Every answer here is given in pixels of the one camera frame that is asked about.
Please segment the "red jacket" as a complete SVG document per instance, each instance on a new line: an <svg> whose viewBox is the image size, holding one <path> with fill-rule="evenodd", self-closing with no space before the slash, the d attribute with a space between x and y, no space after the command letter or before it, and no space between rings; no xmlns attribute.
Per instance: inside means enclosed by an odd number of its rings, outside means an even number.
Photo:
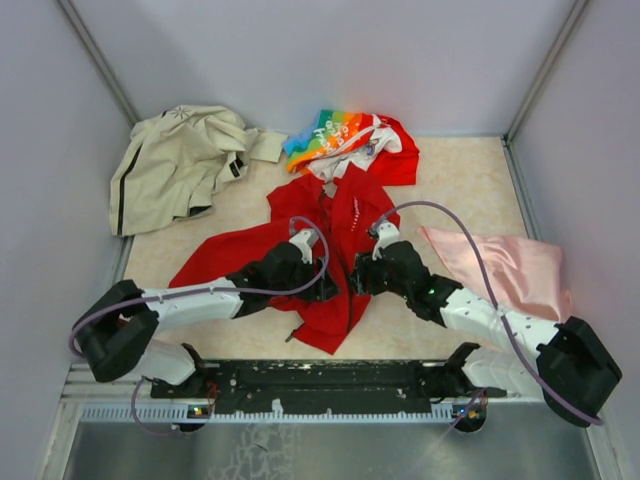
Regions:
<svg viewBox="0 0 640 480"><path fill-rule="evenodd" d="M368 229L394 207L378 179L350 166L337 183L333 196L323 183L305 175L278 187L268 195L271 221L252 228L206 239L171 279L171 288L213 281L264 258L277 244L289 239L289 220L303 216L325 235L330 251L328 276L338 293L324 302L295 297L272 298L269 305L295 311L302 325L292 336L314 348L333 354L363 316L371 297L358 295L349 285L356 256L370 252L375 241Z"/></svg>

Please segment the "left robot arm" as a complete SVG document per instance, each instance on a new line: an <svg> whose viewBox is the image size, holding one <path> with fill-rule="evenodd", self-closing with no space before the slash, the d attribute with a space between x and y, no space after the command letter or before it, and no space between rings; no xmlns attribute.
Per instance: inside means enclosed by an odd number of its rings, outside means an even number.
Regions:
<svg viewBox="0 0 640 480"><path fill-rule="evenodd" d="M195 364L187 348L163 344L157 335L204 321L246 317L278 297L326 301L337 293L329 259L328 253L316 257L310 247L288 241L237 272L198 285L143 290L132 280L120 281L74 324L71 348L99 383L136 372L197 396L207 387L207 371Z"/></svg>

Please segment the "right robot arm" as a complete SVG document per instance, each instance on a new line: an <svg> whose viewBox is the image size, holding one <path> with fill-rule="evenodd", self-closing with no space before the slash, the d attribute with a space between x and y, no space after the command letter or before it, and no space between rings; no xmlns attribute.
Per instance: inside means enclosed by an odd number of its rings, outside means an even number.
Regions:
<svg viewBox="0 0 640 480"><path fill-rule="evenodd" d="M493 388L544 401L565 421L600 424L600 410L622 371L583 319L556 322L495 307L459 282L432 274L407 241L359 254L352 281L360 293L403 298L420 319L485 341L467 346L446 372L461 396Z"/></svg>

